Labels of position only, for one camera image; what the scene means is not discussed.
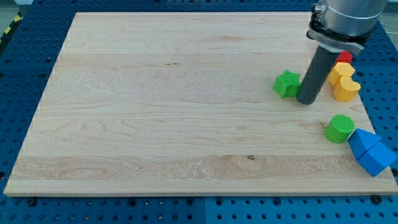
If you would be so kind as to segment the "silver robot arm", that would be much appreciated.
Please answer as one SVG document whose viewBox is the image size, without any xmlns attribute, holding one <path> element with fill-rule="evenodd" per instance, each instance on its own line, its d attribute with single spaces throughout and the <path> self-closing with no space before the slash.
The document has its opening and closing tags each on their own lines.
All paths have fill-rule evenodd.
<svg viewBox="0 0 398 224">
<path fill-rule="evenodd" d="M 386 6 L 387 0 L 319 0 L 307 37 L 330 52 L 360 54 Z"/>
</svg>

